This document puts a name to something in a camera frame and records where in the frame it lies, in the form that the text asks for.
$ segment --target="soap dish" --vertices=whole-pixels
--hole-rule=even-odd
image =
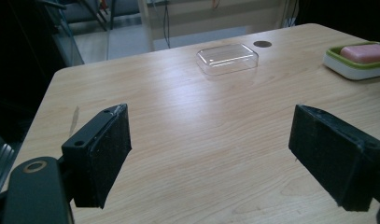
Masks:
[[[197,64],[208,75],[217,76],[258,66],[259,55],[244,44],[198,51]]]
[[[341,49],[347,46],[358,46],[368,44],[379,44],[380,42],[363,42],[354,45],[333,47],[326,51],[323,63],[330,69],[341,74],[342,76],[352,79],[361,80],[371,77],[380,77],[380,62],[377,63],[354,63],[351,60],[340,55]]]

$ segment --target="chair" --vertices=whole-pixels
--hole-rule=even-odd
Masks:
[[[63,14],[66,18],[67,23],[75,23],[81,21],[95,21],[97,20],[102,26],[103,30],[106,31],[105,25],[99,19],[97,15],[106,22],[106,18],[102,15],[100,11],[100,1],[99,0],[73,0],[60,1],[61,4],[66,6],[63,10]]]
[[[114,18],[140,13],[137,0],[106,0],[110,7],[110,30],[114,28]]]

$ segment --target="wood grain surface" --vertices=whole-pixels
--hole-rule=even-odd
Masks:
[[[257,48],[255,41],[269,41]],[[59,158],[104,108],[128,104],[133,150],[105,209],[76,223],[377,223],[380,204],[346,212],[288,148],[296,104],[326,110],[380,140],[380,77],[352,81],[325,51],[360,38],[306,24],[60,70],[14,166]],[[255,69],[205,75],[196,53],[243,43]]]

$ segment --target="soap bar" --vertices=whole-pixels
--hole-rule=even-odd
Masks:
[[[354,63],[378,63],[380,62],[380,45],[356,45],[341,49],[341,56]]]

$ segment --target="clear plastic lid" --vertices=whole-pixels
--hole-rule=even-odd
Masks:
[[[198,65],[211,76],[254,68],[259,62],[259,55],[244,44],[202,49],[196,55]]]

